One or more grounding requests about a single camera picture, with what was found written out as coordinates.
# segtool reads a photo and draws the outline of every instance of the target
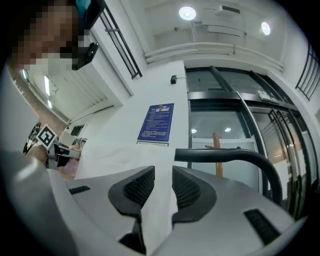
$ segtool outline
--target ceiling light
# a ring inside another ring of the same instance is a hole
[[[52,103],[51,103],[50,100],[48,100],[48,106],[49,106],[50,109],[52,109]]]
[[[261,29],[262,29],[262,32],[263,32],[266,36],[270,35],[271,29],[270,29],[270,26],[269,26],[268,23],[262,22],[262,23],[261,23]]]
[[[27,80],[27,72],[24,69],[22,69],[22,74],[23,74],[24,79]]]
[[[179,10],[179,15],[182,19],[192,21],[196,16],[196,10],[190,6],[184,6]]]
[[[46,94],[50,96],[49,79],[47,76],[44,76],[44,87]]]

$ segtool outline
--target brown wall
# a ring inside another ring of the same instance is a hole
[[[20,76],[19,73],[14,72],[9,69],[9,72],[12,76],[12,79],[15,79],[15,83],[22,92],[24,98],[29,102],[34,111],[39,115],[39,122],[41,125],[48,124],[53,131],[60,136],[60,134],[64,131],[67,125],[62,122],[58,117],[56,117],[45,105],[43,105],[37,97],[33,94],[33,92],[29,89],[25,80]]]

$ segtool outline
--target metal railing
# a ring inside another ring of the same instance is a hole
[[[318,84],[320,82],[320,65],[319,58],[311,44],[308,45],[308,54],[302,74],[296,84],[296,89],[300,90],[302,94],[310,101]]]
[[[248,61],[259,62],[279,72],[282,72],[284,70],[283,63],[269,56],[245,47],[228,43],[183,43],[147,52],[144,56],[146,58],[146,62],[150,64],[165,60],[184,60],[187,59],[190,55],[200,55],[204,58],[209,58],[209,55],[224,57],[230,56],[234,58],[241,58],[242,60],[245,59]]]
[[[134,56],[132,55],[123,34],[121,33],[113,15],[111,14],[106,4],[104,6],[103,12],[100,15],[100,18],[105,27],[105,31],[108,32],[126,68],[130,72],[131,78],[134,79],[138,75],[142,77],[138,64]]]

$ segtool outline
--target curved black handle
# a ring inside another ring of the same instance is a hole
[[[252,163],[259,167],[269,180],[273,202],[280,205],[282,201],[282,186],[277,170],[267,158],[257,152],[235,148],[177,148],[175,150],[174,160],[194,163],[225,163],[233,160],[242,160]]]

